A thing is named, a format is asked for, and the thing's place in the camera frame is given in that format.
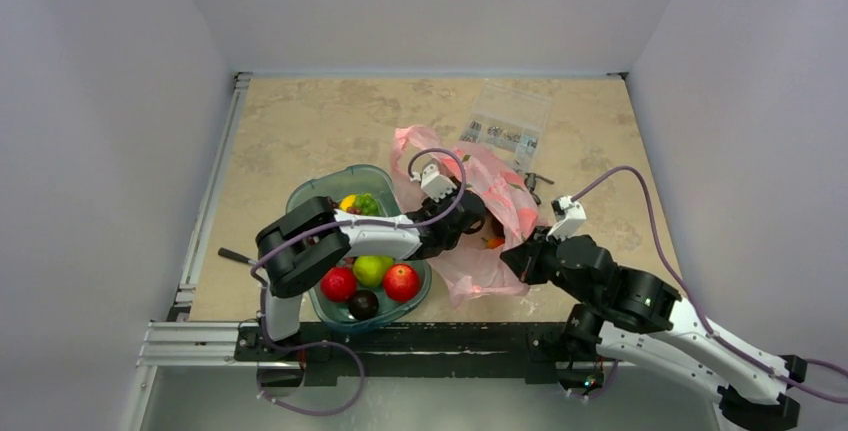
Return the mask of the pink plastic bag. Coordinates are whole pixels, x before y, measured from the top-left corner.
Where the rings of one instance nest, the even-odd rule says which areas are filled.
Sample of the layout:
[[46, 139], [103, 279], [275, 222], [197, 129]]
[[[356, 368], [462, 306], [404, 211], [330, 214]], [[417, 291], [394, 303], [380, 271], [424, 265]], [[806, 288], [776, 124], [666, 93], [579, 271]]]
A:
[[[520, 245], [536, 226], [545, 223], [524, 185], [524, 177], [480, 144], [444, 144], [426, 126], [397, 128], [389, 165], [394, 194], [404, 212], [420, 208], [426, 198], [419, 185], [410, 181], [408, 163], [415, 152], [429, 148], [448, 149], [463, 161], [469, 185], [466, 190], [480, 196], [488, 210], [486, 224], [479, 232], [462, 236], [455, 249], [428, 260], [445, 282], [451, 306], [456, 308], [484, 296], [526, 295], [529, 286], [500, 259], [501, 252]], [[494, 236], [503, 236], [505, 244], [485, 249], [482, 239]]]

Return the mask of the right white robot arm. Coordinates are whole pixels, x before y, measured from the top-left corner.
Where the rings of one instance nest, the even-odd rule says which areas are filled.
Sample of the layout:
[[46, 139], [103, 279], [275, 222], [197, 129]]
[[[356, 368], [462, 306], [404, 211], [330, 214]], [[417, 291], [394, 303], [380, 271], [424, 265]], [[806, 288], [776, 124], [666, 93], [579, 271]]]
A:
[[653, 370], [703, 393], [745, 430], [791, 430], [800, 405], [787, 392], [806, 362], [760, 350], [698, 315], [655, 275], [617, 264], [588, 235], [558, 239], [538, 228], [502, 261], [524, 283], [550, 283], [577, 300], [561, 332], [576, 358], [592, 351]]

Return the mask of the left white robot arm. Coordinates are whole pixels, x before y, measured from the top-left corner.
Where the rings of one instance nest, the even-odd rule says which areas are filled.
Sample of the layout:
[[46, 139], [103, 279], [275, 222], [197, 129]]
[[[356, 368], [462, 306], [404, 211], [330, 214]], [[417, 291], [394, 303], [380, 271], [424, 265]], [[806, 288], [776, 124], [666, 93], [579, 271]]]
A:
[[345, 258], [385, 256], [421, 261], [451, 251], [460, 237], [479, 231], [487, 210], [471, 191], [454, 191], [406, 214], [373, 217], [333, 207], [312, 197], [258, 233], [258, 262], [251, 275], [263, 288], [259, 346], [272, 359], [292, 356], [298, 346], [302, 295]]

